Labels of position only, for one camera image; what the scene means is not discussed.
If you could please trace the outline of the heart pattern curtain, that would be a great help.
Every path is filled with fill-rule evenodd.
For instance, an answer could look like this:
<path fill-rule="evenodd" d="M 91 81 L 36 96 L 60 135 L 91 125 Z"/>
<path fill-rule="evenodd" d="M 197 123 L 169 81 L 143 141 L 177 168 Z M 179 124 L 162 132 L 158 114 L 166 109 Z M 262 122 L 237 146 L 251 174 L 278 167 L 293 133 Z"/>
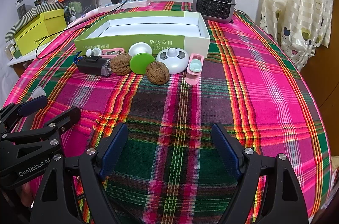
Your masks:
<path fill-rule="evenodd" d="M 334 0 L 263 0 L 260 27 L 301 70 L 321 45 L 328 47 Z"/>

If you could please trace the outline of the small white knob gadget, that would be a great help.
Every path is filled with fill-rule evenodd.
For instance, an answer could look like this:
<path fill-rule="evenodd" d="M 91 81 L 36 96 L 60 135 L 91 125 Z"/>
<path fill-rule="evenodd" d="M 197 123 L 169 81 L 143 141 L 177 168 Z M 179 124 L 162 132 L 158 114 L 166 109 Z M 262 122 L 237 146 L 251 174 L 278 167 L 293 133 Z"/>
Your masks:
<path fill-rule="evenodd" d="M 91 56 L 101 56 L 102 55 L 102 50 L 100 48 L 93 48 L 93 49 L 88 49 L 86 50 L 86 56 L 91 57 Z"/>

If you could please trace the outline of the white power strip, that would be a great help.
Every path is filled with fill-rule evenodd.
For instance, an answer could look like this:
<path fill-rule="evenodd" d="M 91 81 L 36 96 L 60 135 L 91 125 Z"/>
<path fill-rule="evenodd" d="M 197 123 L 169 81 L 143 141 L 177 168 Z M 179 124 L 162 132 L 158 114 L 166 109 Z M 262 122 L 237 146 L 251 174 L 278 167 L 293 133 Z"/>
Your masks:
<path fill-rule="evenodd" d="M 134 8 L 134 7 L 147 7 L 151 5 L 151 0 L 134 0 L 121 2 L 118 4 L 106 4 L 105 6 L 101 6 L 98 8 L 99 13 L 105 13 L 108 11 L 126 9 L 126 8 Z"/>

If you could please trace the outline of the black rectangular light device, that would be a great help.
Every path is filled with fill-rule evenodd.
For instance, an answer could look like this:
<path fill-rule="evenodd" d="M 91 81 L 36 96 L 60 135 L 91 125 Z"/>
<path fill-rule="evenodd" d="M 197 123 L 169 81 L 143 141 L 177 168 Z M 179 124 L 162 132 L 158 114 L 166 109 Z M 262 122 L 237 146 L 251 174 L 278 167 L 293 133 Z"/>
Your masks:
<path fill-rule="evenodd" d="M 88 75 L 109 77 L 113 73 L 110 59 L 101 56 L 82 57 L 77 67 L 81 73 Z"/>

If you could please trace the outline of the white round panda gadget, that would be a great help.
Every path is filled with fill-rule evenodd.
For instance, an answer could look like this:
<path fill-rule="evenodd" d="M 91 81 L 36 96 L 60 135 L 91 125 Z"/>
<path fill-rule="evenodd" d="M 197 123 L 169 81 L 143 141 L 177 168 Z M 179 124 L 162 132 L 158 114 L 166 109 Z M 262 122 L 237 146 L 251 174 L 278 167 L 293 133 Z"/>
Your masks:
<path fill-rule="evenodd" d="M 156 61 L 164 63 L 172 75 L 186 70 L 189 64 L 189 55 L 181 48 L 169 48 L 160 51 Z"/>

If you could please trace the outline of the clear plastic storage bin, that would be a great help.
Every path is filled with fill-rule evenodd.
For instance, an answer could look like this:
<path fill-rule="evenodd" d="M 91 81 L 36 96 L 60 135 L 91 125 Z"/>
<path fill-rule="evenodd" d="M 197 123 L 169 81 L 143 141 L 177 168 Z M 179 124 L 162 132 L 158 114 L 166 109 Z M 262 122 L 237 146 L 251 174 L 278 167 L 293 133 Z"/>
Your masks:
<path fill-rule="evenodd" d="M 67 17 L 79 18 L 98 7 L 97 0 L 65 0 L 63 3 Z"/>

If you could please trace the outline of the blue orange cord toy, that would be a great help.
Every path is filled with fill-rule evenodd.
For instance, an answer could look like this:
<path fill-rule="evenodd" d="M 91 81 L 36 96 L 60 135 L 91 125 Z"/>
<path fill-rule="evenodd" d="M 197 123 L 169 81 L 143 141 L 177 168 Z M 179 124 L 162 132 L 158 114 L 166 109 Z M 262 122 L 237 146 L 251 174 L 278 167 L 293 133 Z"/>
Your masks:
<path fill-rule="evenodd" d="M 78 52 L 75 56 L 74 56 L 74 59 L 73 59 L 73 62 L 75 65 L 78 64 L 78 57 L 80 56 L 81 52 Z"/>

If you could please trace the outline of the green white spool toy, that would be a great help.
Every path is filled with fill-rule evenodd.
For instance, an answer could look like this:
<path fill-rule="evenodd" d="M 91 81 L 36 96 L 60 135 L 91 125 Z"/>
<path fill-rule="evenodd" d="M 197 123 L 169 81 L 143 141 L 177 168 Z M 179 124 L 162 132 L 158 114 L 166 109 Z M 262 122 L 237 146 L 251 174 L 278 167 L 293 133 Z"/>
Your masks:
<path fill-rule="evenodd" d="M 132 57 L 130 60 L 131 71 L 138 75 L 145 74 L 147 66 L 155 61 L 152 48 L 145 42 L 133 44 L 128 54 Z"/>

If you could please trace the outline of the pink white tube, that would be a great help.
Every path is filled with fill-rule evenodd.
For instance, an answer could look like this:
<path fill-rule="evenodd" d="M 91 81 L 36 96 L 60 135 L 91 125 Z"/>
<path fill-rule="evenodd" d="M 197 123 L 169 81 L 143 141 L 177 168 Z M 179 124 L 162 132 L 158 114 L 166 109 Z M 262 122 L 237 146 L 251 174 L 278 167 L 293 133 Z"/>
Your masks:
<path fill-rule="evenodd" d="M 86 14 L 83 14 L 81 17 L 77 18 L 76 20 L 70 22 L 67 25 L 67 29 L 73 28 L 76 25 L 82 24 L 88 20 L 91 20 L 95 18 L 99 14 L 98 8 L 95 8 L 94 10 L 91 10 L 87 12 Z"/>

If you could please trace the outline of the pink plaid bed cloth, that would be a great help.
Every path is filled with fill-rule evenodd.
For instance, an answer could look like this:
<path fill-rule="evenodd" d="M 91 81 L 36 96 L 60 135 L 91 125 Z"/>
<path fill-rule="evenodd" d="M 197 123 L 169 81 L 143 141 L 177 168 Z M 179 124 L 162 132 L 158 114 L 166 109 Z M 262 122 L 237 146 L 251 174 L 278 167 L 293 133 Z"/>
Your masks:
<path fill-rule="evenodd" d="M 304 78 L 245 15 L 206 26 L 210 46 L 197 85 L 187 84 L 184 73 L 165 85 L 134 73 L 80 73 L 73 62 L 80 32 L 62 33 L 7 97 L 6 103 L 24 102 L 37 87 L 48 97 L 47 106 L 17 129 L 40 128 L 76 106 L 81 118 L 61 137 L 64 154 L 73 157 L 123 122 L 129 138 L 104 182 L 108 197 L 125 208 L 122 221 L 217 223 L 236 187 L 210 136 L 220 122 L 258 154 L 288 157 L 314 217 L 333 187 L 332 168 L 325 126 Z"/>

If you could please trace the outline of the brown walnut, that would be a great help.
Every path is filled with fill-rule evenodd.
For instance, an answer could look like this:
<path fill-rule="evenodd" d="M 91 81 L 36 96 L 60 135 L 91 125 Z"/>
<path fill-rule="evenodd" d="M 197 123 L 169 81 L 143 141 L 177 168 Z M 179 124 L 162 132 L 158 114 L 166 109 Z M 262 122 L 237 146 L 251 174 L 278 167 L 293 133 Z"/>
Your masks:
<path fill-rule="evenodd" d="M 113 73 L 124 76 L 131 73 L 130 61 L 132 57 L 127 53 L 121 53 L 111 59 L 110 67 Z"/>
<path fill-rule="evenodd" d="M 170 73 L 164 63 L 152 62 L 146 67 L 148 80 L 155 85 L 164 85 L 170 80 Z"/>

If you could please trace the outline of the pink clip with lens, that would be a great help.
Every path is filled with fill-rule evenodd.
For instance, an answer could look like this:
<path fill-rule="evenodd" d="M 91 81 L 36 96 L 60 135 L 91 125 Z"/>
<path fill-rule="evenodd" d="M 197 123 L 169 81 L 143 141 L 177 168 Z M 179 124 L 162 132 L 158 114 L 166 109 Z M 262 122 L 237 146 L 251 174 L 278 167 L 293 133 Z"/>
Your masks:
<path fill-rule="evenodd" d="M 197 85 L 202 73 L 204 57 L 192 53 L 186 70 L 185 82 L 189 85 Z"/>

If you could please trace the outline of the yellow green shoe box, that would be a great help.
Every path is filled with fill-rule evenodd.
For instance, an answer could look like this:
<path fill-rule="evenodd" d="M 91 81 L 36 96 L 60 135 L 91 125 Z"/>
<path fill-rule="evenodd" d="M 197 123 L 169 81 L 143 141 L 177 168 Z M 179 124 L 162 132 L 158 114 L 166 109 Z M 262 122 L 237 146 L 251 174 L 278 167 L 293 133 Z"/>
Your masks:
<path fill-rule="evenodd" d="M 66 22 L 62 8 L 45 11 L 21 28 L 14 35 L 14 40 L 21 55 L 24 56 L 35 50 L 43 39 L 45 39 L 44 44 L 50 42 L 59 31 L 65 28 Z"/>

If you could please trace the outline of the grey patterned box lid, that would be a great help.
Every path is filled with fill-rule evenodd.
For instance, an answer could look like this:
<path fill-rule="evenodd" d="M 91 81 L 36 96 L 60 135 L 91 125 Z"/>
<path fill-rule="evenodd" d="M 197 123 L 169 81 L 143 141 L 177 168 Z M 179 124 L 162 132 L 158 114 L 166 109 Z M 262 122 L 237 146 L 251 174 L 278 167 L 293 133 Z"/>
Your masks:
<path fill-rule="evenodd" d="M 5 41 L 9 42 L 14 38 L 14 35 L 18 33 L 25 25 L 31 22 L 34 18 L 43 14 L 45 17 L 51 17 L 52 12 L 55 10 L 61 10 L 62 14 L 64 11 L 65 3 L 53 3 L 53 4 L 42 4 L 35 6 L 30 9 L 22 18 L 20 18 L 13 27 L 5 35 Z"/>

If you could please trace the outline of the green white cardboard box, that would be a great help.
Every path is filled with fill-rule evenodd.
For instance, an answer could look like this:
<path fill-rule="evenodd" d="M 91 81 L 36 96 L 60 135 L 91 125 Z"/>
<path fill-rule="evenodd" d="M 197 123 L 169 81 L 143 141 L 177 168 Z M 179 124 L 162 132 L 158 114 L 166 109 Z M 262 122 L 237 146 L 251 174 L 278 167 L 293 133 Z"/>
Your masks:
<path fill-rule="evenodd" d="M 208 54 L 210 35 L 200 13 L 190 11 L 134 11 L 105 15 L 77 36 L 78 51 L 123 48 L 147 43 L 156 55 L 168 48 L 181 48 L 189 55 Z"/>

